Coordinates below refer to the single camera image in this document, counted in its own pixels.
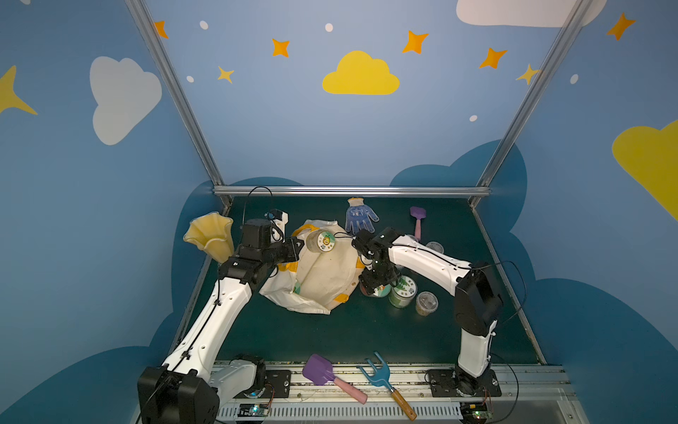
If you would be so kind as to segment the seed jar clear lid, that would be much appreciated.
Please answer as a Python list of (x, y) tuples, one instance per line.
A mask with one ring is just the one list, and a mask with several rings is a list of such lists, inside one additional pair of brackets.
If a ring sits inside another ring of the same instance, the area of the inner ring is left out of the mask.
[(443, 254), (443, 253), (444, 253), (444, 247), (443, 247), (440, 243), (438, 243), (438, 242), (436, 242), (436, 241), (430, 241), (430, 242), (428, 242), (428, 243), (426, 244), (426, 247), (429, 248), (429, 249), (431, 249), (431, 250), (433, 250), (434, 252), (439, 253), (439, 254)]

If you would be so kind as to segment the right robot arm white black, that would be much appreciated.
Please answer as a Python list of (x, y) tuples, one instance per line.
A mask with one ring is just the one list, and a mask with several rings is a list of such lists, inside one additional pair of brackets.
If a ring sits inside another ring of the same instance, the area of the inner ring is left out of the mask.
[(351, 245), (367, 261), (367, 269), (358, 278), (367, 290), (395, 287), (401, 277), (398, 269), (403, 267), (452, 295), (455, 321), (461, 329), (457, 378), (467, 385), (489, 378), (490, 347), (504, 305), (499, 283), (487, 274), (490, 264), (451, 258), (391, 228), (377, 235), (360, 231)]

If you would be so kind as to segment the circuit board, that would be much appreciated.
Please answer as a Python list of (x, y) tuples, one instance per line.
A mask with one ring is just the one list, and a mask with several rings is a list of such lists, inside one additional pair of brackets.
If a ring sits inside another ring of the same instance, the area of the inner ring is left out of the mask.
[(482, 403), (462, 403), (459, 410), (462, 424), (486, 424), (493, 418), (488, 406)]
[(270, 407), (265, 404), (240, 404), (238, 406), (238, 418), (266, 418), (270, 413)]

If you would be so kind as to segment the aluminium back rail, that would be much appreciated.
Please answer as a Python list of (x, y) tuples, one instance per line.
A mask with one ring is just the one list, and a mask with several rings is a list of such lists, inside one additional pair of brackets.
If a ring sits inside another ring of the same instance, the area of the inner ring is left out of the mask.
[(491, 194), (488, 187), (314, 187), (313, 185), (268, 185), (258, 188), (256, 185), (215, 185), (214, 194), (244, 196), (247, 194), (306, 197), (381, 197), (381, 198), (471, 198), (487, 197)]

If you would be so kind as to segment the yellow ruffled vase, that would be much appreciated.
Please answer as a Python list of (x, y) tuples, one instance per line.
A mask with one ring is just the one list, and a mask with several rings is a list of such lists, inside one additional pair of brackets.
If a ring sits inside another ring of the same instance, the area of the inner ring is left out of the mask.
[(211, 212), (190, 222), (183, 241), (195, 245), (218, 263), (225, 263), (235, 250), (232, 225), (232, 218)]

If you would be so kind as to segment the carrot label seed can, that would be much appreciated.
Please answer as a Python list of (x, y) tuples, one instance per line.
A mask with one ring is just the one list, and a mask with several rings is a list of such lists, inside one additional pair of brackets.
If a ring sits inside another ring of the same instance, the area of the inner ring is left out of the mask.
[(368, 289), (363, 284), (360, 284), (359, 289), (363, 293), (363, 295), (369, 298), (385, 298), (388, 297), (388, 295), (391, 292), (390, 285), (381, 285), (374, 289)]

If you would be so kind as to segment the white canvas bag yellow handles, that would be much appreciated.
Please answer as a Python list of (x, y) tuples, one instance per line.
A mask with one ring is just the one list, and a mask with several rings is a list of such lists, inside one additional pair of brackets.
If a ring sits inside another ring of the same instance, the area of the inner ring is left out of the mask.
[[(316, 254), (305, 247), (307, 235), (318, 229), (335, 234), (337, 244), (331, 252)], [(260, 294), (292, 312), (329, 314), (349, 300), (365, 269), (352, 246), (352, 238), (338, 222), (323, 220), (305, 221), (292, 236), (304, 242), (299, 260), (278, 265)]]

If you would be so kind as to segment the blue white work glove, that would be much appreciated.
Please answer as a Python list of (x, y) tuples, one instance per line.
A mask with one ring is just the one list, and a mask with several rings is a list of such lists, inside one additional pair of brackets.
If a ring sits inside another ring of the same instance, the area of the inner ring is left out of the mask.
[(356, 235), (362, 230), (375, 233), (374, 224), (380, 221), (374, 210), (364, 203), (363, 198), (353, 197), (348, 200), (349, 208), (346, 210), (346, 232)]

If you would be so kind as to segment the left circuit board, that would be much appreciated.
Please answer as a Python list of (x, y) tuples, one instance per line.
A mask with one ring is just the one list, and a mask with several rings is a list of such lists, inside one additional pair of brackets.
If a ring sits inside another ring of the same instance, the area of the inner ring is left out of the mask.
[(240, 404), (238, 406), (238, 418), (266, 418), (270, 413), (270, 407), (265, 404)]

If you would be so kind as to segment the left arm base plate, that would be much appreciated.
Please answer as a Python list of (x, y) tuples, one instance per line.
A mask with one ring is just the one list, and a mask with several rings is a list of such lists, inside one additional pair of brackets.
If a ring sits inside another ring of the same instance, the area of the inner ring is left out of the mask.
[(267, 370), (264, 386), (260, 390), (243, 391), (236, 399), (287, 399), (291, 392), (291, 371)]

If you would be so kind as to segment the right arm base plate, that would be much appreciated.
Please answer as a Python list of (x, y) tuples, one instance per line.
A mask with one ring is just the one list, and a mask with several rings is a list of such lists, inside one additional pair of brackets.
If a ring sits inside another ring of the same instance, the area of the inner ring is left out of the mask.
[(492, 369), (473, 377), (462, 369), (429, 369), (425, 374), (434, 398), (501, 397), (501, 388)]

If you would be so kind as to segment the right circuit board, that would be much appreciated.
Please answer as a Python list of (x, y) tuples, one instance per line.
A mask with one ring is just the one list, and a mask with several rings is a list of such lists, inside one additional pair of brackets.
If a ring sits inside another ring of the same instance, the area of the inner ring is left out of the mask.
[(486, 424), (493, 418), (488, 406), (482, 403), (462, 403), (459, 410), (462, 424)]

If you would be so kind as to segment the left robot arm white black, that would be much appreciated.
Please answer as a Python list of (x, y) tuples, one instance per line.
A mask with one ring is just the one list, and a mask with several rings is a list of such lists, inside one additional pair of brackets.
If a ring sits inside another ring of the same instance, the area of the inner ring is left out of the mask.
[(138, 423), (214, 423), (224, 388), (209, 381), (217, 353), (236, 318), (262, 284), (282, 263), (298, 261), (304, 242), (296, 237), (241, 245), (219, 268), (208, 304), (192, 328), (160, 367), (147, 367), (139, 377)]

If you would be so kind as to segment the sunflower label seed can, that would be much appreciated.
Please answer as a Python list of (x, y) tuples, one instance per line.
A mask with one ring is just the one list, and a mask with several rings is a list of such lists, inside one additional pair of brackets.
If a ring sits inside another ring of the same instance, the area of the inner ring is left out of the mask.
[(329, 253), (335, 248), (336, 244), (335, 234), (327, 229), (313, 230), (305, 239), (305, 247), (309, 252), (316, 254)]

